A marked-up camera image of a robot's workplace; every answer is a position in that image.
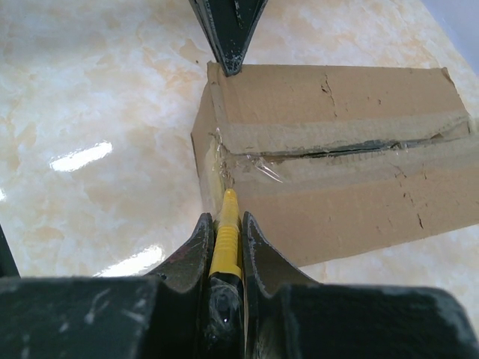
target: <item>clear packing tape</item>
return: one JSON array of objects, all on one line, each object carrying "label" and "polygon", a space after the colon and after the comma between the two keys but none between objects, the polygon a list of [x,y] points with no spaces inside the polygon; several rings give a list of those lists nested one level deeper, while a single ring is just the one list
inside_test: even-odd
[{"label": "clear packing tape", "polygon": [[[475,127],[470,126],[470,131],[475,132]],[[257,154],[233,154],[230,153],[222,140],[220,129],[210,134],[210,148],[204,161],[204,173],[201,175],[201,193],[204,196],[205,209],[213,215],[218,215],[223,201],[223,194],[228,188],[235,187],[235,179],[241,177],[243,181],[262,185],[280,185],[287,187],[298,177],[298,166],[288,165],[292,160],[304,159],[328,159],[327,165],[347,165],[381,156],[385,151],[397,153],[408,152],[409,149],[424,147],[428,144],[438,144],[452,141],[458,137],[454,133],[444,132],[434,135],[432,138],[420,141],[371,141],[367,144],[350,146],[347,148],[335,148],[333,150],[305,150],[300,154],[291,155],[257,155]],[[302,178],[311,176],[301,174]]]}]

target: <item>marble floor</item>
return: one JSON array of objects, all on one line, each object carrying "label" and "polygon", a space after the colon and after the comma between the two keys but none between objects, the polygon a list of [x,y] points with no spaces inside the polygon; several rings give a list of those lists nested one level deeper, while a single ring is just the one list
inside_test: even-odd
[{"label": "marble floor", "polygon": [[[0,2],[0,223],[21,275],[142,273],[189,237],[212,59],[187,0]],[[245,62],[447,67],[479,117],[478,77],[419,0],[272,0]],[[479,328],[479,226],[305,271],[440,286]]]}]

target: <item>glossy floor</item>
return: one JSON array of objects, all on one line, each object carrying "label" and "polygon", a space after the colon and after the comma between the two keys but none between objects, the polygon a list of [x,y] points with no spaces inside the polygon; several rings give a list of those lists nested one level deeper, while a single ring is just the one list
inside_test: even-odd
[{"label": "glossy floor", "polygon": [[[212,55],[187,0],[0,4],[0,223],[27,275],[141,273],[192,231],[189,132]],[[479,81],[419,0],[275,0],[247,63],[447,67]],[[329,282],[439,285],[479,326],[479,230],[307,268]]]}]

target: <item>brown cardboard box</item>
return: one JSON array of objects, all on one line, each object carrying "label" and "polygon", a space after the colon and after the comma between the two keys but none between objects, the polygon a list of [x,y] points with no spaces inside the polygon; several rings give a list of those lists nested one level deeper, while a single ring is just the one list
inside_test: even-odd
[{"label": "brown cardboard box", "polygon": [[446,69],[208,66],[205,210],[233,187],[298,266],[479,223],[479,141]]}]

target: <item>white wall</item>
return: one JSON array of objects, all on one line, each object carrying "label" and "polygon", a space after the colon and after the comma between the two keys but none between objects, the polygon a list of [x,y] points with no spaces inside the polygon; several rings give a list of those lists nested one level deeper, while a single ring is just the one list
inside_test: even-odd
[{"label": "white wall", "polygon": [[479,75],[479,0],[423,0],[423,3]]}]

